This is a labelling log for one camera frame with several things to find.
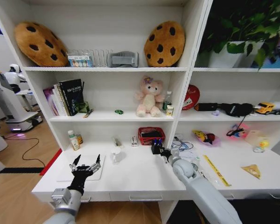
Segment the cabinet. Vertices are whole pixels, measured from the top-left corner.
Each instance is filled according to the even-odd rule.
[[[58,172],[67,163],[66,157],[79,154],[106,155],[100,181],[87,182],[85,192],[95,200],[130,200],[134,192],[147,193],[147,199],[160,202],[163,222],[169,218],[176,200],[191,199],[185,187],[158,155],[150,148],[130,147],[130,138],[139,127],[158,126],[166,135],[165,146],[170,147],[174,134],[182,133],[202,154],[209,155],[231,187],[216,185],[216,175],[206,161],[202,165],[214,177],[214,185],[228,199],[245,198],[257,193],[280,196],[280,156],[268,150],[263,154],[252,152],[243,141],[231,141],[225,133],[241,119],[221,113],[218,117],[208,112],[182,111],[189,84],[198,86],[200,102],[252,103],[280,101],[280,69],[216,69],[195,68],[200,41],[211,8],[211,0],[0,0],[0,28],[21,66],[23,74],[48,121],[63,153],[47,174],[33,189],[42,201],[50,201],[55,188],[67,187],[67,182],[56,182]],[[144,58],[144,44],[151,30],[161,22],[180,22],[186,35],[184,53],[177,67],[150,68]],[[14,27],[22,21],[35,21],[52,29],[69,49],[113,49],[140,53],[139,68],[70,68],[37,67],[18,49]],[[140,79],[149,75],[164,82],[164,91],[173,92],[173,117],[159,118],[135,115],[138,102],[133,99]],[[95,111],[83,119],[53,116],[42,92],[58,81],[81,78],[85,81],[84,98]],[[124,111],[123,115],[114,113]],[[261,129],[270,137],[271,147],[280,141],[280,116],[248,116],[251,128]],[[221,138],[221,147],[209,149],[191,137],[191,130],[214,132]],[[67,131],[82,134],[81,149],[73,152],[69,147]],[[126,146],[125,159],[113,166],[109,159],[111,137],[117,134]],[[258,180],[240,169],[243,162],[259,165],[262,179]]]

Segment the red mat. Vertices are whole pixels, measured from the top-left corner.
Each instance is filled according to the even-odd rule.
[[[53,156],[53,158],[50,160],[50,162],[48,162],[48,164],[46,165],[46,167],[40,172],[40,176],[44,176],[45,173],[48,171],[48,169],[52,166],[52,164],[55,162],[55,160],[58,158],[58,156],[61,154],[62,150],[59,149],[57,151],[57,153]]]

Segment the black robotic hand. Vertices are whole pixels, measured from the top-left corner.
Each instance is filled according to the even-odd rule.
[[[86,181],[86,178],[93,175],[95,172],[97,172],[101,165],[100,165],[100,155],[98,155],[96,163],[92,164],[91,166],[78,166],[79,160],[80,160],[81,155],[79,155],[73,162],[73,164],[70,164],[71,167],[71,173],[74,175],[74,179],[71,182],[70,186],[67,187],[69,190],[77,190],[79,191],[82,195],[84,193],[84,184]]]

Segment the yellow toy truck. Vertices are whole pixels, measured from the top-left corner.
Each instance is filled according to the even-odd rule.
[[[280,102],[261,102],[258,104],[261,108],[257,109],[255,112],[268,115],[268,114],[275,114],[280,115]]]

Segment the black book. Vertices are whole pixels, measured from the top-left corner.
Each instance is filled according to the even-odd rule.
[[[67,108],[71,116],[78,113],[77,103],[84,102],[81,79],[72,79],[59,82]]]

